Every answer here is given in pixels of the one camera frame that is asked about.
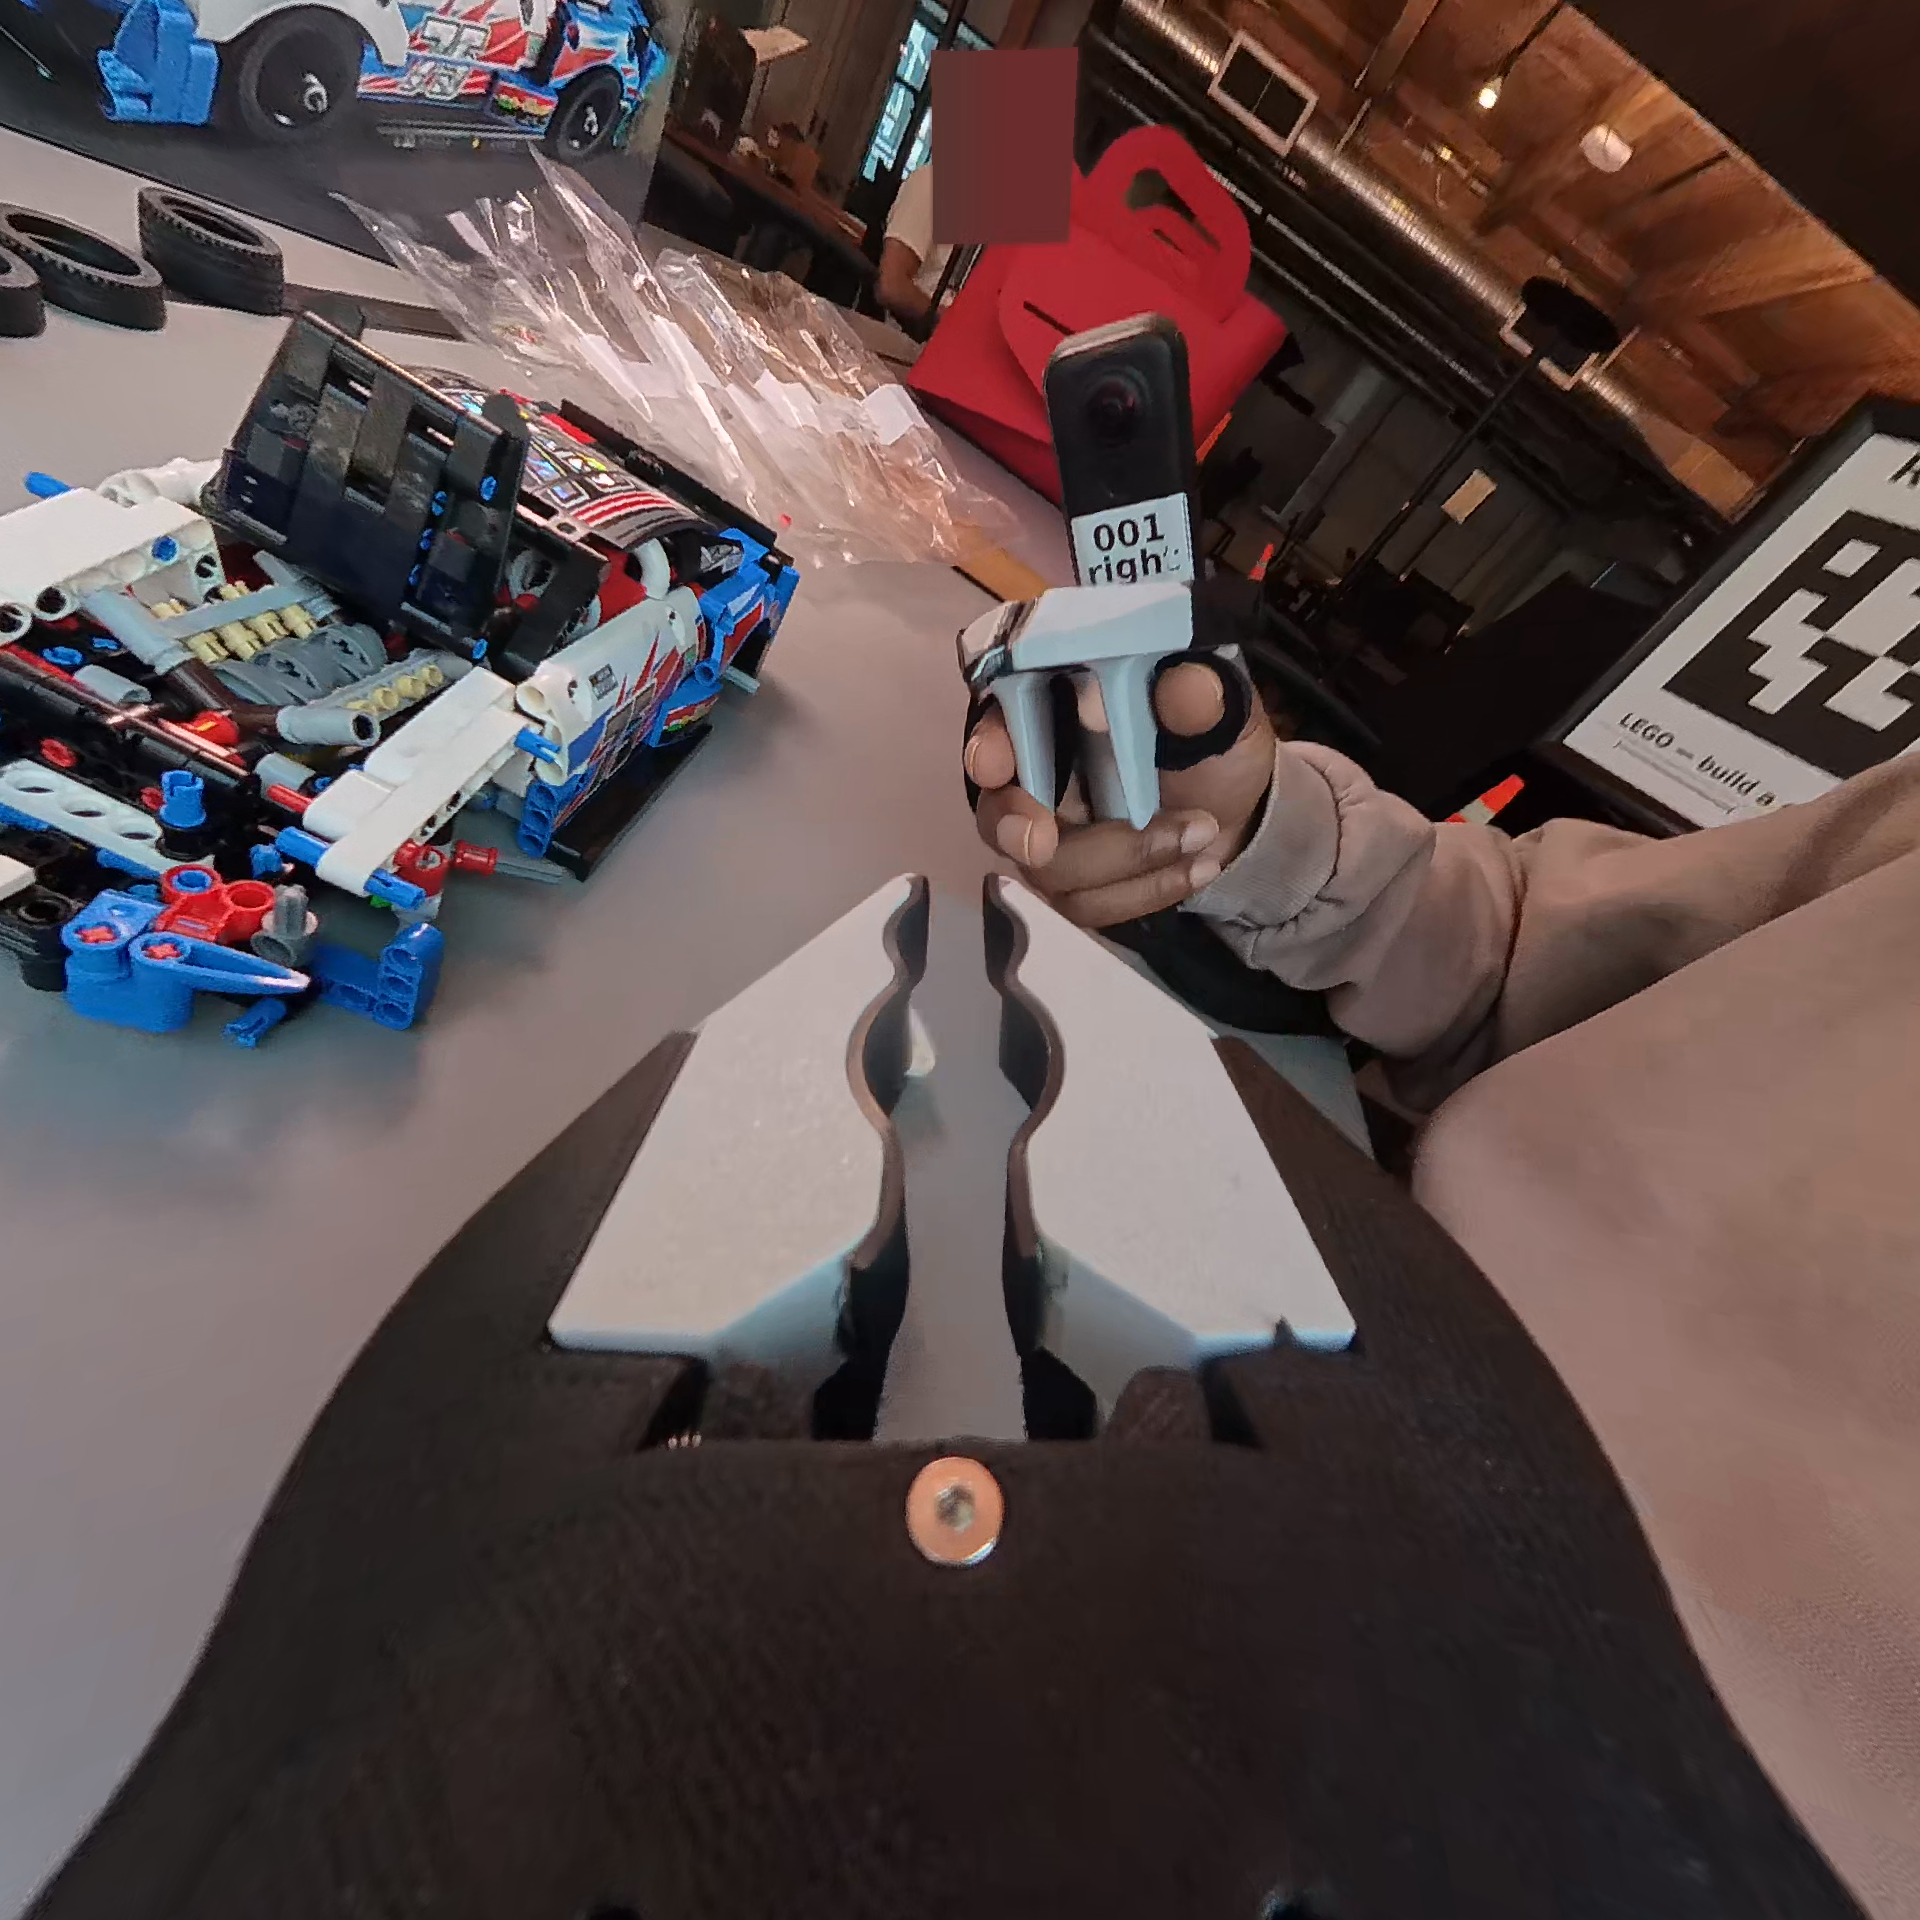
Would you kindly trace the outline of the pile of clear plastic bags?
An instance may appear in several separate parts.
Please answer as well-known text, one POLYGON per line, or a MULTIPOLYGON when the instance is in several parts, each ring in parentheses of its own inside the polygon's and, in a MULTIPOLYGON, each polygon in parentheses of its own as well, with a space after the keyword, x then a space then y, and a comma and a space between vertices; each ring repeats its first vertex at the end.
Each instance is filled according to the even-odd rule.
POLYGON ((850 313, 775 272, 646 251, 586 179, 439 218, 342 203, 469 338, 579 378, 597 416, 782 537, 807 564, 959 564, 1016 517, 961 473, 850 313))

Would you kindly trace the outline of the black toy car box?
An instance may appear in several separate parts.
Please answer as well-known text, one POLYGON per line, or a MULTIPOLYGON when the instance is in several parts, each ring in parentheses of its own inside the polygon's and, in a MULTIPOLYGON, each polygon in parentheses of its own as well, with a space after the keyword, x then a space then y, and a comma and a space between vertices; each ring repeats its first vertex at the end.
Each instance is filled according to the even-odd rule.
POLYGON ((553 169, 634 219, 688 4, 5 2, 2 121, 335 246, 553 169))

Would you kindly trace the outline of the person's beige printed sweatshirt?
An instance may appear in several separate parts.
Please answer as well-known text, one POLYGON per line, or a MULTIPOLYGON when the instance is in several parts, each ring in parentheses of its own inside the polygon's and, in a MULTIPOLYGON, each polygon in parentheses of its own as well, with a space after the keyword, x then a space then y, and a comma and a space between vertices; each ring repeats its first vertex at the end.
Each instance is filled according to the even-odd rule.
POLYGON ((1914 852, 1650 981, 1589 948, 1599 985, 1512 968, 1422 1195, 1595 1428, 1789 1810, 1870 1916, 1914 1916, 1914 852))

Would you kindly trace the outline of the framed marker sign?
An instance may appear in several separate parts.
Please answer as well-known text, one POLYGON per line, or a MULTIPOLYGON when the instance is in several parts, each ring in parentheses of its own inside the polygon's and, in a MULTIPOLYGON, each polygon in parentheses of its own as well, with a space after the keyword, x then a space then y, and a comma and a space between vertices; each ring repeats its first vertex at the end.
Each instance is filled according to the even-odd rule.
POLYGON ((1917 405, 1867 395, 1534 749, 1598 819, 1678 835, 1914 752, 1917 405))

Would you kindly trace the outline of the black light stand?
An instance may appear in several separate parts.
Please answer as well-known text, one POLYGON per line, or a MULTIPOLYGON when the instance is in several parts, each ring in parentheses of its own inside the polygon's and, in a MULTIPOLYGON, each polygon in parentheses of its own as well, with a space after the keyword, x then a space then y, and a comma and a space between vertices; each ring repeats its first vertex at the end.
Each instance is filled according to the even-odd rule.
POLYGON ((1454 434, 1381 532, 1345 564, 1327 602, 1330 608, 1342 608, 1353 598, 1354 588, 1400 529, 1528 380, 1541 378, 1561 392, 1573 388, 1592 361, 1621 346, 1621 332, 1595 301, 1575 289, 1549 276, 1528 276, 1520 289, 1520 306, 1501 326, 1501 344, 1518 356, 1512 368, 1499 378, 1488 403, 1454 434))

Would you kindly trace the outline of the red felt bag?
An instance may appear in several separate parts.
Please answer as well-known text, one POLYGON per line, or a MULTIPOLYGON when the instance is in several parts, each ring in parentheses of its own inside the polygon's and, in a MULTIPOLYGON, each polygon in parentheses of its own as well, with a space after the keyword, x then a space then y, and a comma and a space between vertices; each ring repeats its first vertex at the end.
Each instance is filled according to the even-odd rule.
POLYGON ((1062 242, 984 250, 906 387, 1058 504, 1041 392, 1053 347, 1144 313, 1171 320, 1187 350, 1192 442, 1206 451, 1233 403, 1288 350, 1288 330, 1249 291, 1249 269, 1240 206, 1199 154, 1174 128, 1130 128, 1071 184, 1062 242))

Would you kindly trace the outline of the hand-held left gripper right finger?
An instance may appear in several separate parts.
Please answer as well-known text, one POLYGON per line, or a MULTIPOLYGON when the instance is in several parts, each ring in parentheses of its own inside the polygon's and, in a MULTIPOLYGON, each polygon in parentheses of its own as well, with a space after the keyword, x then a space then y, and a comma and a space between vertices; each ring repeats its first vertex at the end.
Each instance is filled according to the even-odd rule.
POLYGON ((1232 1065, 1240 1045, 1041 904, 987 877, 999 1067, 1026 1105, 1005 1164, 1000 1285, 1026 1411, 1115 1411, 1143 1372, 1293 1345, 1354 1320, 1232 1065))

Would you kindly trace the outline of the person's right hand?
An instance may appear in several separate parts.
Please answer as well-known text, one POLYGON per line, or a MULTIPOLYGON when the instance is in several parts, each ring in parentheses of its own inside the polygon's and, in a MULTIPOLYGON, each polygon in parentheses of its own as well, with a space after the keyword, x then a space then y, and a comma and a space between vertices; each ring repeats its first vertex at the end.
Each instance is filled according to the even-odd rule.
POLYGON ((1079 929, 1115 929, 1181 906, 1240 852, 1263 816, 1277 739, 1262 705, 1232 747, 1160 774, 1160 812, 1143 830, 1049 812, 1022 790, 995 705, 967 736, 961 766, 976 786, 981 841, 1079 929))

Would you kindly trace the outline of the lego race car model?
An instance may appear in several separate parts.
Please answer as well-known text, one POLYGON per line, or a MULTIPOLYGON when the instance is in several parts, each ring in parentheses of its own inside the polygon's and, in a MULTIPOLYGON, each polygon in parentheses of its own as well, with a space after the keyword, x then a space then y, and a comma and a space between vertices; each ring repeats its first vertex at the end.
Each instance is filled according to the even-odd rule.
POLYGON ((755 688, 783 542, 568 403, 298 316, 221 456, 27 478, 2 554, 5 971, 167 1036, 403 1032, 469 873, 586 880, 755 688))

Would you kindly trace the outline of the white framed air vent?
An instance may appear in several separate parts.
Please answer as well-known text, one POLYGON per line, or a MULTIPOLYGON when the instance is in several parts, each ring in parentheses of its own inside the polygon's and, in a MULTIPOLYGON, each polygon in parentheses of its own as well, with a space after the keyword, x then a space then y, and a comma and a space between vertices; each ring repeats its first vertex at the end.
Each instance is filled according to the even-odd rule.
POLYGON ((1230 38, 1206 98, 1277 158, 1293 154, 1319 106, 1319 91, 1248 32, 1230 38))

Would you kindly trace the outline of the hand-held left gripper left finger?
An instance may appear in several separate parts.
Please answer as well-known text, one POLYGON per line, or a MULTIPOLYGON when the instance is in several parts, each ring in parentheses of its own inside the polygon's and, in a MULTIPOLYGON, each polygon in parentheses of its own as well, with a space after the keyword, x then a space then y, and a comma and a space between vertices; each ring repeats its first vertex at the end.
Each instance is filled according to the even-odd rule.
POLYGON ((823 1420, 875 1416, 926 950, 928 880, 902 873, 704 1020, 549 1314, 558 1348, 750 1362, 823 1420))

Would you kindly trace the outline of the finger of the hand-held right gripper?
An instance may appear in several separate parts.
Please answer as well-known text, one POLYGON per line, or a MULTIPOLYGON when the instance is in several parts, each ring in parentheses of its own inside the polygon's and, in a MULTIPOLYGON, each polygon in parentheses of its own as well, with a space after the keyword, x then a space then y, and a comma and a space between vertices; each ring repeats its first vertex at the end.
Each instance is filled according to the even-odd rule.
POLYGON ((1005 674, 1058 674, 1126 659, 1158 668, 1190 644, 1190 586, 1051 588, 969 621, 959 632, 959 669, 981 688, 1005 674))

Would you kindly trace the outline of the person's right forearm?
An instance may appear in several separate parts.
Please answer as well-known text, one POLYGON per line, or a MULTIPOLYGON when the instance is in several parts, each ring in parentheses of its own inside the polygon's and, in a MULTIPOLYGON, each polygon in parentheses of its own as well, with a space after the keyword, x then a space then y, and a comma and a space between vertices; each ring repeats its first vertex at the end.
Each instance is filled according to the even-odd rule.
POLYGON ((1321 993, 1430 1109, 1475 1073, 1707 964, 1693 1008, 1755 1037, 1818 1000, 1914 1016, 1917 773, 1679 837, 1427 824, 1354 761, 1277 746, 1248 846, 1187 913, 1321 993))

